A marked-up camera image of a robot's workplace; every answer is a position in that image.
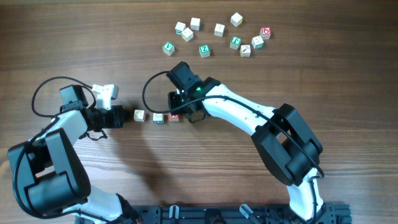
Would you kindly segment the red letter M block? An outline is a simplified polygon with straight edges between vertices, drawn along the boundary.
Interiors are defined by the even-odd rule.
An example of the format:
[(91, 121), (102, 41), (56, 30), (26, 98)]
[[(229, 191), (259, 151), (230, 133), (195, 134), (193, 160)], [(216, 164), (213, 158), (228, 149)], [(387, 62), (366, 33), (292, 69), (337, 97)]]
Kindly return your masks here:
[(170, 122), (179, 122), (179, 115), (169, 113), (168, 120)]

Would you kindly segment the white block blue side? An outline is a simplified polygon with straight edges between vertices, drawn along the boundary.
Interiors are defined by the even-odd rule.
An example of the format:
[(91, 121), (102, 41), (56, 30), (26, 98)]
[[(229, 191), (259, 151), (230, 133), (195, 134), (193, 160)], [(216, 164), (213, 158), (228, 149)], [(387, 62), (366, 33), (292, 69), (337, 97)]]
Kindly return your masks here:
[(155, 124), (163, 124), (164, 123), (164, 115), (162, 113), (153, 113), (153, 122)]

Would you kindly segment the blue sided letter block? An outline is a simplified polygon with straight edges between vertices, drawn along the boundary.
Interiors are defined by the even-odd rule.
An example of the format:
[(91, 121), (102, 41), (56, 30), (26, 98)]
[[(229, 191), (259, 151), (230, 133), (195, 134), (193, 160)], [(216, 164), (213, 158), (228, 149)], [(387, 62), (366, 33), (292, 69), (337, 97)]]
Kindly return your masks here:
[(133, 118), (135, 121), (144, 122), (146, 120), (146, 112), (144, 110), (134, 110)]

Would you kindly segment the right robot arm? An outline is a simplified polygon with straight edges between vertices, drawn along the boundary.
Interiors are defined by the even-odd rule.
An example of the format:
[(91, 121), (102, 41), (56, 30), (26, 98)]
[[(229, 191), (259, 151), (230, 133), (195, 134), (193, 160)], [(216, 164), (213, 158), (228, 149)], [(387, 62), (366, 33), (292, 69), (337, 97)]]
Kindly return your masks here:
[(214, 78), (202, 80), (186, 62), (177, 64), (167, 77), (177, 89), (169, 93), (172, 114), (203, 111), (250, 135), (267, 170), (286, 185), (290, 209), (302, 220), (316, 222), (323, 205), (317, 186), (324, 177), (319, 166), (323, 147), (293, 106), (257, 104)]

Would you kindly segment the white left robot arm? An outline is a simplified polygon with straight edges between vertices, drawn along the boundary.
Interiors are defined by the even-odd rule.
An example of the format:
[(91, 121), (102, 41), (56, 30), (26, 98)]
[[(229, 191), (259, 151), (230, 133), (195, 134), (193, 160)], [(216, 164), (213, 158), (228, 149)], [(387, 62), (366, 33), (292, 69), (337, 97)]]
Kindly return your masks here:
[(61, 88), (59, 114), (33, 138), (8, 150), (14, 196), (23, 211), (39, 219), (71, 214), (76, 223), (139, 223), (141, 216), (121, 195), (91, 185), (73, 148), (91, 131), (121, 128), (131, 117), (121, 105), (111, 105), (116, 86), (93, 89), (98, 96), (89, 105), (83, 86)]

